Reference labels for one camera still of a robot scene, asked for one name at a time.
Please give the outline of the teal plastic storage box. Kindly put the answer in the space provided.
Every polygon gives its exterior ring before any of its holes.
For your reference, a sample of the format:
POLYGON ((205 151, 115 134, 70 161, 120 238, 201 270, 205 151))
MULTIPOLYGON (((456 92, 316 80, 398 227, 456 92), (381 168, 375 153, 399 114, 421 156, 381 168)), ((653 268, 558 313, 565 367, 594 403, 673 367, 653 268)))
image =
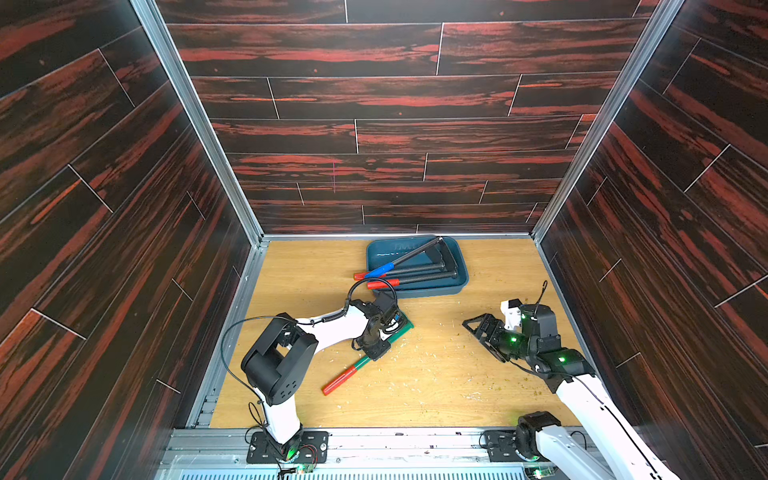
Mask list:
POLYGON ((368 288, 400 298, 420 298, 460 293, 469 274, 458 242, 447 236, 411 236, 375 240, 366 250, 366 269, 355 280, 373 278, 368 288))

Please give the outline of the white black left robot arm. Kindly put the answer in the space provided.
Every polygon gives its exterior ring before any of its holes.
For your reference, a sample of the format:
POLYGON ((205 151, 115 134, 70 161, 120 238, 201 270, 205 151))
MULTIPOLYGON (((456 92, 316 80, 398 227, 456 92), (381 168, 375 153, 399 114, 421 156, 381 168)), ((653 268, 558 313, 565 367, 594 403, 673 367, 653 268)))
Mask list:
POLYGON ((299 446, 303 425, 294 396, 317 353, 348 342, 376 361, 411 326, 395 298, 386 294, 372 302, 347 299, 340 310, 318 317, 273 317, 242 359, 241 370, 261 401, 267 438, 281 455, 289 457, 299 446))

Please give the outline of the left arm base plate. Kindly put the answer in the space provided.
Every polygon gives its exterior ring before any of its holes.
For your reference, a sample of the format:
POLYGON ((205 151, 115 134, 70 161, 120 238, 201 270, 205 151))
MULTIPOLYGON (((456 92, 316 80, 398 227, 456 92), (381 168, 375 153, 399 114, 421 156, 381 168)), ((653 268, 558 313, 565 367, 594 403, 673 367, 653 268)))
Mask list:
POLYGON ((269 433, 255 430, 250 434, 246 463, 323 464, 328 448, 328 431, 300 430, 285 444, 280 444, 269 433))

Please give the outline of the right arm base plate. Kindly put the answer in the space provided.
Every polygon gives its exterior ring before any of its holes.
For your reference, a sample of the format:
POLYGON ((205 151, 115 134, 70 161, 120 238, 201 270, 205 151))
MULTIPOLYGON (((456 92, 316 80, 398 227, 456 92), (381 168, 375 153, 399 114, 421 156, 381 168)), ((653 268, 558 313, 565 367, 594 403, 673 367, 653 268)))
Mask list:
POLYGON ((522 430, 485 430, 481 433, 478 444, 486 450, 491 462, 548 462, 536 446, 538 431, 522 430))

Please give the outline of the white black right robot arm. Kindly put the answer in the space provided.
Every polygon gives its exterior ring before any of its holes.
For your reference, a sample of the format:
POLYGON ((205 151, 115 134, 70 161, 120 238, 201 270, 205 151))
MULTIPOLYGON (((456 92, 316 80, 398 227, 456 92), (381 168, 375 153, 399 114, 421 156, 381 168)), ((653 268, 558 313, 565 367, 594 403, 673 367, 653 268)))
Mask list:
POLYGON ((514 455, 536 466, 531 474, 536 479, 545 475, 538 466, 542 462, 570 479, 675 478, 612 401, 586 358, 562 345, 550 307, 514 299, 502 302, 501 311, 502 318, 483 314, 462 325, 494 358, 543 380, 600 455, 577 443, 553 414, 538 411, 520 417, 512 432, 484 432, 490 460, 514 455))

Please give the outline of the grey hoe red grip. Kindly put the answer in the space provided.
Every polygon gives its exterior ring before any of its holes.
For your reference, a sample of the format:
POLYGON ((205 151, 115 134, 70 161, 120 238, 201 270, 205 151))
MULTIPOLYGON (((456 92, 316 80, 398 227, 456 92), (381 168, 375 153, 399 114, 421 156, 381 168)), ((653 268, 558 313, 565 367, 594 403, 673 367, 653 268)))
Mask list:
MULTIPOLYGON (((407 262, 412 260, 413 258, 421 255, 419 255, 411 258, 410 260, 407 260, 398 266, 396 266, 393 270, 391 270, 388 274, 385 274, 384 276, 380 278, 384 278, 386 276, 396 276, 396 275, 403 275, 403 274, 415 274, 415 273, 436 273, 436 272, 443 272, 448 269, 447 261, 444 259, 443 253, 442 253, 442 244, 444 243, 444 240, 442 238, 442 241, 435 245, 432 248, 429 248, 428 250, 422 252, 424 253, 427 258, 430 260, 429 263, 426 264, 418 264, 418 265, 407 265, 407 262)), ((366 274, 367 272, 361 272, 356 273, 353 275, 354 280, 362 280, 362 276, 366 274)))
POLYGON ((458 276, 458 262, 455 259, 448 244, 445 242, 442 244, 442 253, 444 259, 447 261, 448 269, 443 272, 436 273, 415 273, 415 274, 403 274, 396 276, 386 276, 384 278, 366 278, 362 280, 369 280, 370 289, 379 289, 391 285, 392 287, 402 286, 406 284, 414 284, 421 282, 436 281, 442 279, 453 279, 458 276))

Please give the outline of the chrome hoe blue grip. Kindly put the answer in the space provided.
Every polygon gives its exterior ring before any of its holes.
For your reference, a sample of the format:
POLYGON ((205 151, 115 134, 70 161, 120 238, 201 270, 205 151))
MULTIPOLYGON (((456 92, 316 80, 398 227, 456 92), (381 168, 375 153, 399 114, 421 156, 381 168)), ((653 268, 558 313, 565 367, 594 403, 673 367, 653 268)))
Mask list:
POLYGON ((420 253, 428 250, 429 248, 434 247, 435 245, 439 244, 441 241, 442 241, 441 237, 435 237, 435 238, 431 239, 430 241, 428 241, 427 243, 425 243, 424 245, 422 245, 422 246, 420 246, 420 247, 418 247, 418 248, 416 248, 416 249, 414 249, 414 250, 412 250, 412 251, 410 251, 410 252, 408 252, 408 253, 400 256, 400 257, 398 257, 397 259, 395 259, 395 260, 393 260, 393 261, 391 261, 391 262, 389 262, 387 264, 384 264, 384 265, 382 265, 382 266, 380 266, 380 267, 378 267, 378 268, 376 268, 374 270, 371 270, 371 271, 367 272, 366 274, 364 274, 362 276, 362 279, 366 279, 366 278, 380 278, 380 277, 384 276, 385 274, 388 274, 391 270, 393 270, 399 264, 401 264, 401 263, 403 263, 403 262, 405 262, 407 260, 410 260, 411 258, 419 255, 420 253))

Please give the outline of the green handle red tip hoe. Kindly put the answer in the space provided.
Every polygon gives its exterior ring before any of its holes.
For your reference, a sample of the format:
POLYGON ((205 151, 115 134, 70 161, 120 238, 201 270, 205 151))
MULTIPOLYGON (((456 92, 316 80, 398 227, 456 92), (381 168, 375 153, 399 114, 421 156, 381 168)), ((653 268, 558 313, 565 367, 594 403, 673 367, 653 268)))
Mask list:
POLYGON ((386 338, 383 340, 382 344, 372 349, 374 358, 371 359, 369 355, 365 355, 358 359, 354 364, 350 365, 346 370, 322 388, 324 396, 328 396, 337 390, 368 363, 377 361, 383 355, 388 353, 391 350, 392 345, 413 328, 413 323, 402 312, 396 313, 394 320, 396 321, 395 326, 384 331, 386 338))

